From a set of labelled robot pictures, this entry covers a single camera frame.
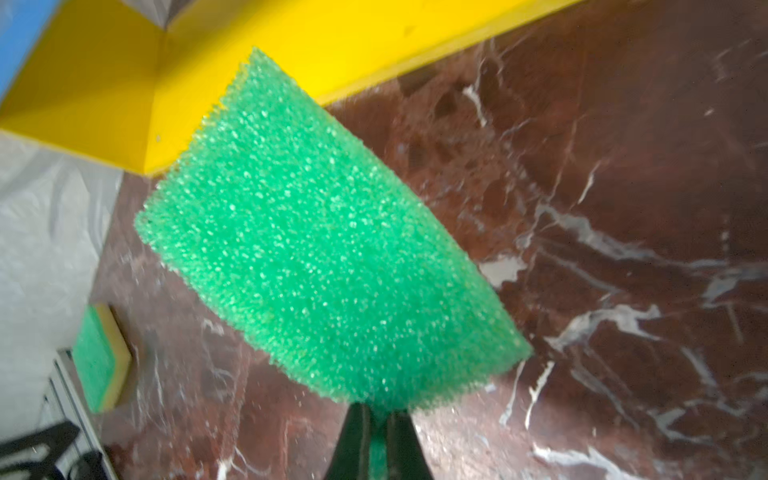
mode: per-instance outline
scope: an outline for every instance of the yellow frame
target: yellow frame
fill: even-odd
[[[196,0],[162,32],[118,0],[67,0],[0,106],[0,128],[154,174],[255,46],[327,104],[576,1]],[[62,72],[66,101],[58,90],[40,101]]]

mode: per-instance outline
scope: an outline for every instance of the black plastic object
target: black plastic object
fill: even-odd
[[[326,480],[367,480],[372,427],[371,409],[353,403],[346,413]]]
[[[63,480],[64,476],[56,468],[56,461],[74,443],[79,433],[80,429],[74,423],[66,421],[49,429],[0,444],[0,458],[16,455],[26,449],[33,449],[40,445],[48,447],[48,454],[39,462],[21,462],[0,467],[0,478],[11,473],[27,472],[29,474],[28,480],[44,480],[45,478]]]
[[[69,469],[67,480],[108,480],[101,457],[96,450],[84,453]]]
[[[386,420],[389,480],[432,480],[411,416],[394,412]]]
[[[374,428],[368,406],[355,403],[349,407],[325,480],[368,480]],[[395,412],[387,418],[383,428],[388,479],[432,480],[411,416],[407,412]]]

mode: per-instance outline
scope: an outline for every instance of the red marble floor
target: red marble floor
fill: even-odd
[[[768,4],[588,0],[331,105],[496,287],[535,357],[415,416],[436,478],[768,478]],[[124,480],[321,478],[345,412],[133,230],[93,301],[136,388]]]

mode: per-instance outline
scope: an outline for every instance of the sponge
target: sponge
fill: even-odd
[[[135,226],[249,343],[336,401],[436,406],[531,352],[429,209],[258,50]]]
[[[113,409],[131,366],[131,354],[108,306],[92,305],[85,310],[72,361],[88,408],[93,413]]]

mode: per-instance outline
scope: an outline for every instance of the yellow and green scrub sponge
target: yellow and green scrub sponge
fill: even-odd
[[[108,306],[92,305],[85,310],[72,359],[88,408],[93,413],[113,409],[131,366],[131,354]]]

